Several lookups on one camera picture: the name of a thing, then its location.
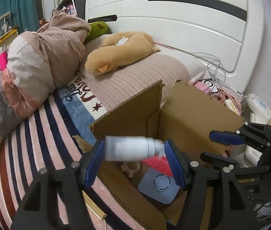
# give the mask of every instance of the open cardboard box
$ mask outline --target open cardboard box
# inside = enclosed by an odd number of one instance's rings
[[[202,152],[223,154],[227,149],[226,145],[209,140],[211,130],[236,131],[242,126],[240,116],[183,81],[176,82],[160,109],[161,92],[162,81],[159,81],[99,118],[91,125],[96,139],[104,140],[105,136],[173,139],[191,160],[201,162]],[[117,202],[146,230],[166,230],[166,220],[178,221],[187,192],[180,191],[171,204],[160,207],[134,186],[140,179],[132,182],[115,163],[104,161],[99,178]],[[208,227],[211,191],[208,188],[201,229]]]

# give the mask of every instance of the teal curtain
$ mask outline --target teal curtain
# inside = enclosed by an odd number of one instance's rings
[[[8,11],[12,11],[11,19],[19,34],[26,29],[28,31],[38,30],[35,0],[0,0],[0,16]]]

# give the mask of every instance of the beige round object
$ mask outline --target beige round object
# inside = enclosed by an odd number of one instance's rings
[[[120,166],[122,172],[127,172],[129,178],[133,178],[133,176],[138,173],[141,169],[140,162],[124,162]]]

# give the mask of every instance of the star print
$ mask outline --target star print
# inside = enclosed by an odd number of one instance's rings
[[[101,107],[102,107],[101,103],[96,103],[96,105],[94,107],[92,107],[92,108],[94,108],[93,112],[98,111],[98,109]]]

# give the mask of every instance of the headboard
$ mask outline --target headboard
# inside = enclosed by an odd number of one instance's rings
[[[251,77],[264,31],[261,0],[86,0],[85,15],[89,22],[106,21],[113,33],[143,31],[188,53],[213,54],[226,69],[226,82],[240,93]],[[223,75],[219,70],[218,77]]]

